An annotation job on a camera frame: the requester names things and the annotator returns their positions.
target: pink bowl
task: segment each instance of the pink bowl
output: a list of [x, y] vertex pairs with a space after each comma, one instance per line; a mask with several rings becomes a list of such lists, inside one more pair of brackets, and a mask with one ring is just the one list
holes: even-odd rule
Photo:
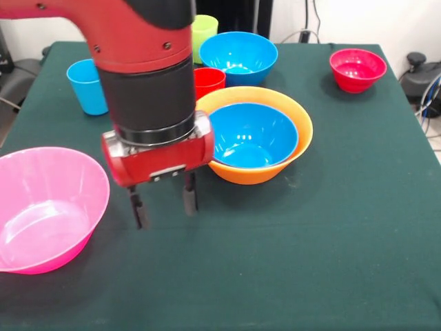
[[368, 50], [347, 48], [329, 58], [338, 86], [345, 92], [361, 93], [370, 88], [387, 71], [386, 62]]
[[0, 272], [41, 274], [80, 253], [109, 201], [91, 157], [40, 147], [0, 158]]

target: black cylindrical joint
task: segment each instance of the black cylindrical joint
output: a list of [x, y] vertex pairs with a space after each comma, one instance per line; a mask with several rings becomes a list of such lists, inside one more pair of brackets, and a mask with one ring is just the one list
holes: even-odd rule
[[192, 57], [154, 72], [99, 75], [110, 116], [121, 138], [142, 146], [185, 138], [194, 126]]

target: red bowl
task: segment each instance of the red bowl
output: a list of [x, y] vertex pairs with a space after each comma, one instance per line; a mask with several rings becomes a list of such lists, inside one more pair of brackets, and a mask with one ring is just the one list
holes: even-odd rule
[[387, 71], [387, 64], [381, 57], [357, 48], [346, 48], [333, 53], [329, 64], [338, 86], [349, 93], [364, 92]]

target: table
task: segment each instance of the table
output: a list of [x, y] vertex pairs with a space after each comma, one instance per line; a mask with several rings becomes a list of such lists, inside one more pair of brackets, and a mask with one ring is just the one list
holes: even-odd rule
[[[75, 260], [0, 274], [0, 330], [439, 330], [441, 168], [390, 68], [363, 94], [336, 87], [328, 58], [343, 47], [278, 46], [264, 85], [314, 124], [292, 166], [255, 186], [201, 168], [194, 218], [182, 178], [141, 185], [148, 231], [112, 183]], [[67, 146], [105, 165], [110, 120], [84, 115], [65, 77], [88, 56], [54, 44], [1, 154]]]

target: red cup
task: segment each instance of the red cup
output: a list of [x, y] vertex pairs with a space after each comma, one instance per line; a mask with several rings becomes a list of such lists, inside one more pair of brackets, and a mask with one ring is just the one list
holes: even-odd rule
[[196, 100], [204, 95], [225, 87], [226, 75], [216, 68], [198, 68], [194, 70], [194, 85], [196, 86]]

